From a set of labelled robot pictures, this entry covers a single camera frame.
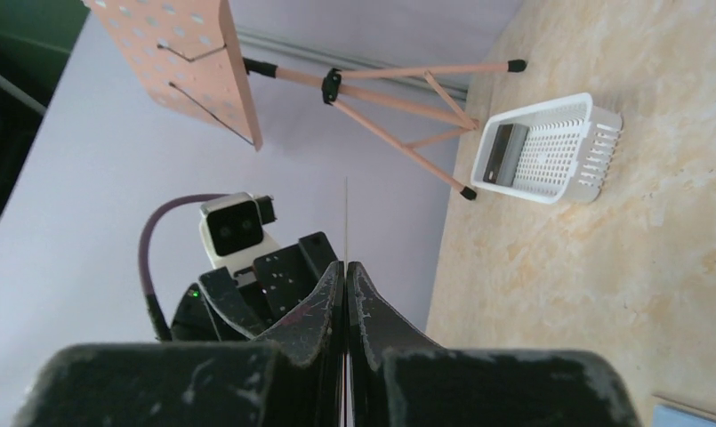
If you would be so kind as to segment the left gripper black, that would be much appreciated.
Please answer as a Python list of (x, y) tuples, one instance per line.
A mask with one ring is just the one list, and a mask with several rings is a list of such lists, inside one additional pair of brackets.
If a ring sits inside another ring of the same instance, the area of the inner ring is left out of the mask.
[[(320, 231), (255, 259), (249, 270), (207, 271), (182, 297), (171, 324), (177, 342), (250, 341), (265, 331), (252, 342), (259, 376), (252, 426), (340, 424), (344, 264), (336, 260)], [(363, 263), (348, 264), (346, 290), (355, 424), (441, 425), (430, 398), (417, 391), (391, 396), (396, 380), (383, 369), (387, 351), (435, 354), (444, 347), (380, 294)]]

